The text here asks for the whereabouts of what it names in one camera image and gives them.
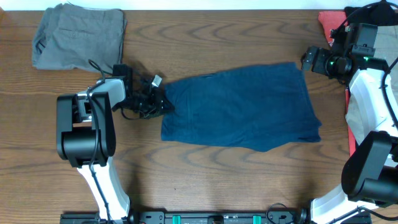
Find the dark blue shorts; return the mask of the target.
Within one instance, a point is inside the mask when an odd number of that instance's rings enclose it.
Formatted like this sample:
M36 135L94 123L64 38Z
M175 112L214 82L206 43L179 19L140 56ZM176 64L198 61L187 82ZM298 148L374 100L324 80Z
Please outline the dark blue shorts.
M251 65L185 78L165 86L174 112L161 138L259 152L290 142L319 142L322 125L295 63Z

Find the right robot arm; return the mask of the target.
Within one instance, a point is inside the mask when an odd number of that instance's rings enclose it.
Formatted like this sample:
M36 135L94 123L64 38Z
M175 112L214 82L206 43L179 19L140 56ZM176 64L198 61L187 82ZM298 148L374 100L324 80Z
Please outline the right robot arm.
M364 223L361 212L397 204L397 103L392 67L374 56L377 26L350 24L331 32L330 50L311 46L302 70L343 81L359 106L364 140L346 162L340 184L311 201L296 223Z

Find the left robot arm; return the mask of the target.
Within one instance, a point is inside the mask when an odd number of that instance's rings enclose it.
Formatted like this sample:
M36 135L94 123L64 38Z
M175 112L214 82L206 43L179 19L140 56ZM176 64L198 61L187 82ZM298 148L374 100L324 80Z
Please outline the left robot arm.
M112 72L88 62L100 72L86 90L57 98L57 153L85 178L98 213L66 213L60 223L140 223L131 209L114 165L116 132L113 112L130 110L138 119L151 119L174 110L161 87L159 75L143 76L126 65Z

